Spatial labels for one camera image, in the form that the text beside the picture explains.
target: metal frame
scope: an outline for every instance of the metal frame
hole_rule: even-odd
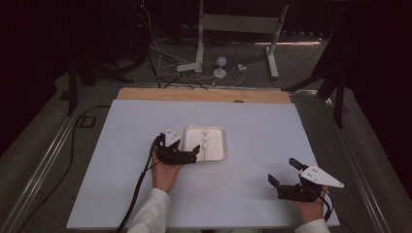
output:
[[[73,114],[68,116],[61,125],[57,135],[49,146],[48,151],[40,161],[36,170],[31,175],[27,184],[25,185],[23,192],[16,200],[12,210],[9,212],[6,220],[3,222],[0,228],[2,233],[16,232],[23,222],[23,219],[36,197],[37,192],[43,184],[46,176],[49,173],[55,159],[57,158],[63,144],[66,141],[67,136],[70,133],[71,128],[75,124],[77,114],[79,113],[79,107],[85,102],[89,94],[91,93],[91,87],[84,87],[84,90],[79,96],[79,105],[73,109]]]

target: human hand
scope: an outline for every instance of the human hand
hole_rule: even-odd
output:
[[[322,186],[322,189],[324,191],[322,191],[321,196],[325,198],[325,191],[327,191],[328,187]],[[316,199],[314,202],[293,202],[299,211],[299,216],[303,223],[324,217],[324,201],[321,198]]]
[[[155,150],[152,153],[152,165],[154,165],[151,169],[153,187],[169,193],[183,165],[168,165],[160,162],[155,155]]]

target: dark wall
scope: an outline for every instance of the dark wall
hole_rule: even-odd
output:
[[[342,61],[350,64],[347,86],[410,196],[411,12],[412,5],[403,1],[355,2],[314,70],[317,74]]]
[[[0,154],[55,94],[73,54],[116,65],[129,49],[137,53],[132,2],[0,1]]]

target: white paper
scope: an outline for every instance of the white paper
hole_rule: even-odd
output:
[[[184,135],[190,125],[224,129],[227,158],[185,165],[170,194],[170,228],[297,226],[297,211],[267,181],[299,182],[293,157],[316,164],[294,104],[115,100],[88,166],[67,227],[119,226],[152,141],[166,127]],[[152,188],[148,172],[129,222]],[[338,224],[336,214],[328,221]]]

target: white sleeve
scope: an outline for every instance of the white sleeve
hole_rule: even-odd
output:
[[[170,197],[166,192],[152,188],[148,201],[139,210],[127,232],[164,233],[170,212]]]
[[[309,221],[296,229],[294,229],[295,233],[329,233],[329,229],[327,229],[326,222],[323,218]]]

